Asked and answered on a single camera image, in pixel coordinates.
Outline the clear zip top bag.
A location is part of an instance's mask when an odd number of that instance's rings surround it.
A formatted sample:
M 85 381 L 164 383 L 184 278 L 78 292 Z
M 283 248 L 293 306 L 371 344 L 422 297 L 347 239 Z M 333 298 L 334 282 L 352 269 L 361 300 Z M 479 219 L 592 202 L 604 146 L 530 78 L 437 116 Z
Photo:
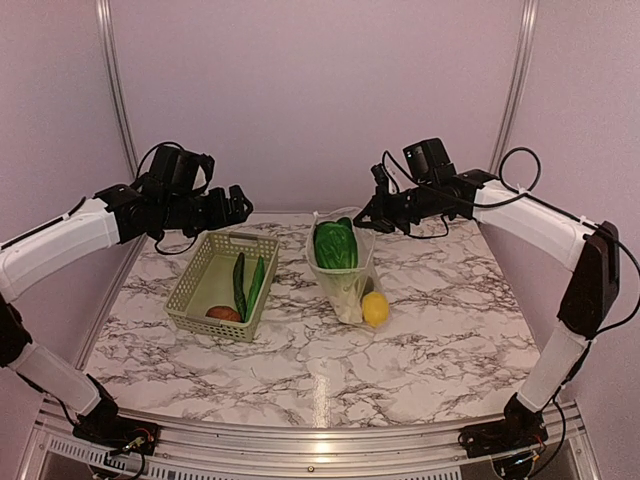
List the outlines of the clear zip top bag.
M 375 234 L 355 225 L 357 213 L 355 207 L 315 212 L 306 256 L 338 320 L 378 328 L 390 319 L 390 305 L 374 266 Z

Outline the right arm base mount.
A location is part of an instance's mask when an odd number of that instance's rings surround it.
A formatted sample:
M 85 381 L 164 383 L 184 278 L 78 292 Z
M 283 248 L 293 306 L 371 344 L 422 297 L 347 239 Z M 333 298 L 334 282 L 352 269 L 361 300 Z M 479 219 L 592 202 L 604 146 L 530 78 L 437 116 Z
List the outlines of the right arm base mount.
M 502 419 L 463 427 L 458 443 L 468 458 L 477 458 L 541 444 L 547 439 L 542 411 L 529 410 L 514 394 Z

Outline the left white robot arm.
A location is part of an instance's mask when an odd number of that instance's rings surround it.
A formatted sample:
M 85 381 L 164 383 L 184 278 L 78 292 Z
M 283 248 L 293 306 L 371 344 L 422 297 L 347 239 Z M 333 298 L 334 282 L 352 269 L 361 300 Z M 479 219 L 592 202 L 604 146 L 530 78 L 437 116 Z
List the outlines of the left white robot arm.
M 62 400 L 73 412 L 88 416 L 86 426 L 102 443 L 119 444 L 127 432 L 123 418 L 100 406 L 107 398 L 94 381 L 33 338 L 16 301 L 96 252 L 143 236 L 160 240 L 174 230 L 195 238 L 241 224 L 252 211 L 252 202 L 238 185 L 179 194 L 168 188 L 149 192 L 116 184 L 5 242 L 1 246 L 2 367 Z

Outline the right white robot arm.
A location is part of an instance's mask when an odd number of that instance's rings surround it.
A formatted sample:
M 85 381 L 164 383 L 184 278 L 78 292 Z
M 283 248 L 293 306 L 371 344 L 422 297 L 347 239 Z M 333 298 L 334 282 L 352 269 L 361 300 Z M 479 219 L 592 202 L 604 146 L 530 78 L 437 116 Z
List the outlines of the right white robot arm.
M 435 216 L 477 223 L 541 348 L 516 401 L 531 412 L 542 410 L 578 370 L 618 297 L 618 228 L 563 211 L 481 170 L 415 183 L 398 193 L 391 191 L 382 165 L 372 173 L 375 193 L 359 226 L 410 234 L 412 226 Z M 501 246 L 532 251 L 517 259 L 498 253 Z

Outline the green bok choy toy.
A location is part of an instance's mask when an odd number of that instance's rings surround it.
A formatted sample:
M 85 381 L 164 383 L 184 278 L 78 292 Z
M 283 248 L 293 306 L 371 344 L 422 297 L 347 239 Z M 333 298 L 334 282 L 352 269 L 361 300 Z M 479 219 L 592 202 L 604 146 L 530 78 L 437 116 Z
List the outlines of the green bok choy toy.
M 362 322 L 357 300 L 359 251 L 351 219 L 323 221 L 313 234 L 318 280 L 334 308 L 338 320 L 356 325 Z

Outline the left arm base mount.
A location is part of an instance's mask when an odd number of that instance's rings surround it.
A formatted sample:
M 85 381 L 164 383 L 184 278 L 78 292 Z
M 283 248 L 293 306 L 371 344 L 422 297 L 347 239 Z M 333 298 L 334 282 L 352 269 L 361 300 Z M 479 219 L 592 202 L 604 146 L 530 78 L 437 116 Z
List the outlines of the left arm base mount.
M 113 397 L 98 387 L 99 402 L 87 415 L 77 415 L 73 435 L 110 448 L 109 455 L 137 453 L 151 456 L 156 448 L 158 424 L 119 414 Z

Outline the green perforated plastic basket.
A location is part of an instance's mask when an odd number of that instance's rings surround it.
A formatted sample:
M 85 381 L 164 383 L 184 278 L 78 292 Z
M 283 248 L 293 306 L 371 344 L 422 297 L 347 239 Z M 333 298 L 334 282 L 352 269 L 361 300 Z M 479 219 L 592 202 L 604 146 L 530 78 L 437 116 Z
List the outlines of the green perforated plastic basket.
M 259 256 L 265 261 L 265 278 L 248 323 L 206 317 L 213 306 L 237 311 L 232 273 L 240 252 L 245 254 L 244 293 L 247 296 Z M 211 337 L 250 343 L 261 320 L 278 265 L 279 241 L 274 237 L 246 233 L 207 234 L 195 250 L 164 305 L 177 328 Z

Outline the yellow lemon toy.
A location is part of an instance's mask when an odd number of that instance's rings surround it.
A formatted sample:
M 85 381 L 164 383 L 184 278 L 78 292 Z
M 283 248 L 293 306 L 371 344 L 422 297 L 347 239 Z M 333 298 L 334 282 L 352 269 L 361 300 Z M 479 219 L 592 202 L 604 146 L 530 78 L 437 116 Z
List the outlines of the yellow lemon toy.
M 390 309 L 386 297 L 380 292 L 370 292 L 361 302 L 362 316 L 367 325 L 377 328 L 389 318 Z

